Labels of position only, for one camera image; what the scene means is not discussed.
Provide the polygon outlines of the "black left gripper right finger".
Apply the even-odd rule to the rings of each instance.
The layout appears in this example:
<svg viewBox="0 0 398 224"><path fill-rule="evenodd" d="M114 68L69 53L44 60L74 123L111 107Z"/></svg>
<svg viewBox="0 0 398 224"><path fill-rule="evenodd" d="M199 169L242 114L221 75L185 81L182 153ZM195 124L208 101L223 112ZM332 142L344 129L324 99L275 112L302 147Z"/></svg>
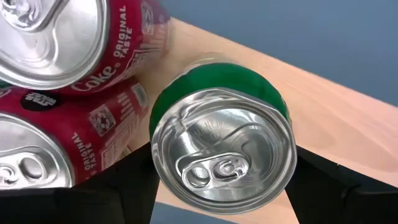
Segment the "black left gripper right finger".
<svg viewBox="0 0 398 224"><path fill-rule="evenodd" d="M285 188L300 224L398 224L398 188L297 147Z"/></svg>

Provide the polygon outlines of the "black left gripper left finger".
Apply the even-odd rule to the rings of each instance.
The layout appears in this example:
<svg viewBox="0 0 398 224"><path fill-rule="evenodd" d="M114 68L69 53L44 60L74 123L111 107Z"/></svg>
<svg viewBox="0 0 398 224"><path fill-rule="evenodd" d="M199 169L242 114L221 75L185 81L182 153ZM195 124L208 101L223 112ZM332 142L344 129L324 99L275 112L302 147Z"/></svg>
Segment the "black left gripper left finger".
<svg viewBox="0 0 398 224"><path fill-rule="evenodd" d="M150 144L70 188L54 192L55 224L149 224L159 185Z"/></svg>

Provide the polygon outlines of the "red Coca-Cola can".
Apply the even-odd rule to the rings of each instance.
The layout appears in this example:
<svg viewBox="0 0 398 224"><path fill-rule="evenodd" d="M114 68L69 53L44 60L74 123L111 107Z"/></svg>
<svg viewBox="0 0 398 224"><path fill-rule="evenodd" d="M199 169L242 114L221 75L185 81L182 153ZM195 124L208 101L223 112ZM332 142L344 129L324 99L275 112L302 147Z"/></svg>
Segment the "red Coca-Cola can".
<svg viewBox="0 0 398 224"><path fill-rule="evenodd" d="M160 59L170 26L159 0L0 0L0 80L103 91Z"/></svg>
<svg viewBox="0 0 398 224"><path fill-rule="evenodd" d="M87 96L0 88L0 190L72 187L104 171L147 111L136 78Z"/></svg>

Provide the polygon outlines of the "green Sprite can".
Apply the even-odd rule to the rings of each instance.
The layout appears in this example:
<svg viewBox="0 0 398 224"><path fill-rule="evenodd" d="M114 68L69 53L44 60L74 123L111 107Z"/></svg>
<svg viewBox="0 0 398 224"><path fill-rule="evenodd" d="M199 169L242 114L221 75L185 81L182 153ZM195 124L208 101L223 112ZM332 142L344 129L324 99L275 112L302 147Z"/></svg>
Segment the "green Sprite can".
<svg viewBox="0 0 398 224"><path fill-rule="evenodd" d="M297 164L282 95L262 75L231 62L185 67L157 97L149 133L166 188L209 213L264 206L285 189Z"/></svg>

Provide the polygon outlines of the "wooden shelf black metal frame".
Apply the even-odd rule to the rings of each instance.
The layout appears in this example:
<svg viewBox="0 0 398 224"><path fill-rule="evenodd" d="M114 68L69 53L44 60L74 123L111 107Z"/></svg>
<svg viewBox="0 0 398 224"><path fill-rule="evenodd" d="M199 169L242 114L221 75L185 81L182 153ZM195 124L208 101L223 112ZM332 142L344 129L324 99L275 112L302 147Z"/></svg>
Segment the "wooden shelf black metal frame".
<svg viewBox="0 0 398 224"><path fill-rule="evenodd" d="M398 107L306 72L266 54L172 19L172 45L164 59L138 74L153 103L178 72L206 52L219 52L268 79L282 94L302 148L398 188ZM240 215L214 215L190 207L163 185L152 223L300 224L287 193Z"/></svg>

